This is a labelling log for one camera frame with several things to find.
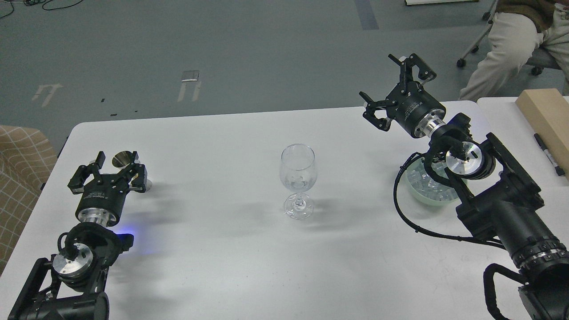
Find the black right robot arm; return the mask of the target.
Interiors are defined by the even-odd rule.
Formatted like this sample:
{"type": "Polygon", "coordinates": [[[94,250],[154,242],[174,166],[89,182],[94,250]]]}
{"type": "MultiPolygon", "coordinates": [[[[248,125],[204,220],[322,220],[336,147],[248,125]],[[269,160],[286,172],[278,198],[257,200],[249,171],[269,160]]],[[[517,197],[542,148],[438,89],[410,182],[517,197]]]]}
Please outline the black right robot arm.
{"type": "Polygon", "coordinates": [[[520,284],[520,299],[533,320],[566,320],[568,249],[537,214],[544,205],[541,188],[494,134],[476,142],[467,115],[458,113],[444,120],[445,107],[424,89],[437,75],[421,57],[413,53],[404,59],[389,58],[400,67],[400,79],[384,100],[374,101],[360,92],[366,102],[363,117],[385,132],[396,121],[412,138],[429,138],[427,152],[411,154],[396,176],[393,201],[400,218],[417,233],[508,251],[516,271],[490,264],[482,276],[486,308],[492,318],[504,319],[493,279],[498,273],[520,284]],[[424,160],[428,176],[457,192],[461,200],[457,217],[470,237],[430,231],[401,211],[398,185],[404,172],[419,159],[424,160]]]}

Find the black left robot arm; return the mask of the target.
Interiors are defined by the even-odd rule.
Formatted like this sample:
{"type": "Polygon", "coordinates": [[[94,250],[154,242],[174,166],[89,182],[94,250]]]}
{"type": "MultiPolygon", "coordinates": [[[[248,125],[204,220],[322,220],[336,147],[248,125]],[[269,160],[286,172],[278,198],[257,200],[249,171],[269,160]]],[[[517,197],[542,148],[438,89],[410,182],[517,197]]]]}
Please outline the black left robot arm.
{"type": "Polygon", "coordinates": [[[57,253],[35,261],[9,320],[108,319],[108,270],[134,243],[134,235],[111,227],[120,222],[128,193],[145,193],[151,182],[136,151],[114,156],[117,173],[101,173],[104,162],[99,152],[71,177],[69,190],[81,195],[75,212],[79,223],[59,236],[57,253]]]}

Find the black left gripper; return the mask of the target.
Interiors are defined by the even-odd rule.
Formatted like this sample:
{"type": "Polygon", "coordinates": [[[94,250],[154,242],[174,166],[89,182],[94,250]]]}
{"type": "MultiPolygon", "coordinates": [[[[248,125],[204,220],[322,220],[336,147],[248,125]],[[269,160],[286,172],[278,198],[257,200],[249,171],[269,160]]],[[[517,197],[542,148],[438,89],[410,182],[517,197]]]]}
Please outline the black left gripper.
{"type": "Polygon", "coordinates": [[[104,152],[99,151],[94,161],[80,165],[71,177],[68,188],[74,195],[83,193],[77,207],[78,221],[113,227],[120,221],[128,192],[146,192],[148,177],[138,152],[118,152],[112,158],[112,165],[119,168],[119,172],[111,180],[103,179],[100,169],[105,159],[104,152]],[[94,180],[85,185],[90,176],[94,180]]]}

